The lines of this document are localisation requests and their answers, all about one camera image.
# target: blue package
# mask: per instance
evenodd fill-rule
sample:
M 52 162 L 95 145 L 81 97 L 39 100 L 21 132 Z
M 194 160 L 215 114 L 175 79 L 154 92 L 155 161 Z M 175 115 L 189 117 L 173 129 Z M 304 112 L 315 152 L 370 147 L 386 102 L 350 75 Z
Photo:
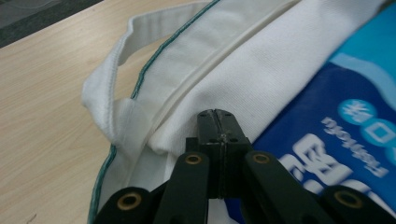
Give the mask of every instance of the blue package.
M 351 36 L 253 146 L 312 192 L 349 186 L 396 217 L 394 22 L 396 4 Z

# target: light wood surface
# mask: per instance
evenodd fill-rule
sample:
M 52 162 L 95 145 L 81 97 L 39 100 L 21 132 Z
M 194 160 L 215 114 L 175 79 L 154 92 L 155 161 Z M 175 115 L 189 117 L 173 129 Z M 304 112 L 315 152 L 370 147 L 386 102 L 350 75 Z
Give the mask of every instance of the light wood surface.
M 82 82 L 133 15 L 190 0 L 105 0 L 0 49 L 0 223 L 86 223 L 109 143 L 80 103 Z M 129 96 L 160 43 L 120 68 Z

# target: white fabric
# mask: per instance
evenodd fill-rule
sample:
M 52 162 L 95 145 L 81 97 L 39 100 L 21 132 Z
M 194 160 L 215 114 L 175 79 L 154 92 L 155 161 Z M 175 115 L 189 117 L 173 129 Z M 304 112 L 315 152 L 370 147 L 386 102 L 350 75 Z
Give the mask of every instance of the white fabric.
M 383 1 L 304 0 L 277 18 L 290 2 L 295 1 L 220 1 L 164 49 L 135 99 L 114 101 L 118 65 L 172 34 L 205 4 L 130 20 L 82 93 L 83 104 L 118 151 L 106 172 L 100 206 L 118 189 L 153 189 L 166 180 L 185 138 L 195 136 L 195 116 L 203 110 L 234 113 L 253 141 Z M 222 201 L 211 206 L 226 214 Z M 215 214 L 209 213 L 208 223 L 219 223 Z
M 249 39 L 198 83 L 148 144 L 175 156 L 196 135 L 196 115 L 235 114 L 254 141 L 328 56 L 377 12 L 383 1 L 304 0 Z M 167 169 L 173 169 L 173 163 Z
M 130 20 L 127 33 L 83 88 L 83 104 L 107 138 L 117 146 L 117 156 L 106 171 L 101 187 L 99 207 L 118 189 L 136 186 L 152 190 L 166 180 L 167 164 L 174 164 L 176 158 L 172 154 L 155 155 L 145 147 L 152 132 L 186 91 L 257 30 L 291 7 L 292 2 L 295 1 L 249 0 L 241 5 L 239 0 L 227 0 L 215 4 L 214 9 L 207 11 L 160 54 L 147 71 L 136 99 L 120 99 L 113 103 L 117 65 L 158 36 L 134 33 L 134 26 L 140 30 L 163 30 L 171 21 L 180 23 L 179 17 L 186 19 L 186 11 L 190 15 L 191 8 L 197 7 L 167 9 Z
M 133 17 L 128 31 L 111 50 L 105 61 L 84 82 L 82 103 L 90 110 L 95 123 L 112 142 L 122 136 L 125 115 L 134 106 L 131 99 L 114 101 L 114 87 L 118 66 L 146 45 L 174 33 L 201 10 L 208 1 L 173 7 Z

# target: green trim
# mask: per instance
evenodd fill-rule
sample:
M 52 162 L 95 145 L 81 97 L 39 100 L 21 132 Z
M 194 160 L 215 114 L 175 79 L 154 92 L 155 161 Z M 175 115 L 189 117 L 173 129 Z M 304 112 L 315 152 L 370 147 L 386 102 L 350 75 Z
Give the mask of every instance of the green trim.
M 148 60 L 148 62 L 145 64 L 145 66 L 142 68 L 142 70 L 139 73 L 139 78 L 137 79 L 136 86 L 134 87 L 134 92 L 132 93 L 131 98 L 134 99 L 137 97 L 140 91 L 140 87 L 142 86 L 144 79 L 145 79 L 145 74 L 149 70 L 149 68 L 152 66 L 154 61 L 160 56 L 160 54 L 163 52 L 166 47 L 168 47 L 174 40 L 180 36 L 187 28 L 189 28 L 190 25 L 192 25 L 195 21 L 197 21 L 204 13 L 206 13 L 210 8 L 212 8 L 217 2 L 220 0 L 214 0 L 210 4 L 208 4 L 206 7 L 204 7 L 200 12 L 198 12 L 194 17 L 192 17 L 189 21 L 186 22 L 180 29 L 178 29 L 169 39 L 167 39 L 163 44 L 160 45 L 160 47 L 157 49 L 157 51 L 154 53 L 153 56 Z
M 103 162 L 102 167 L 100 168 L 99 174 L 96 177 L 95 185 L 92 190 L 90 212 L 88 214 L 89 224 L 92 224 L 94 222 L 94 219 L 98 214 L 100 195 L 102 193 L 102 185 L 103 185 L 103 180 L 105 179 L 105 173 L 107 172 L 107 169 L 110 166 L 111 162 L 113 162 L 114 158 L 116 158 L 116 155 L 117 155 L 117 149 L 115 146 L 111 145 L 108 156 Z

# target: white strap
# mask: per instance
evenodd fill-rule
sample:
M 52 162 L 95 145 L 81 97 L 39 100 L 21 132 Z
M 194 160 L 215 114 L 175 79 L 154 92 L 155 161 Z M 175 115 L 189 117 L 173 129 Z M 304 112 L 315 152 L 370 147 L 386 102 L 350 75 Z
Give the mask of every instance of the white strap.
M 118 133 L 121 132 L 121 122 L 118 120 L 126 120 L 125 116 L 134 107 L 133 100 L 129 98 L 114 102 L 118 66 L 125 63 L 137 50 L 174 33 L 208 2 L 200 1 L 132 17 L 129 19 L 127 32 L 102 64 L 85 80 L 82 103 L 89 109 L 95 123 L 110 142 L 118 142 Z

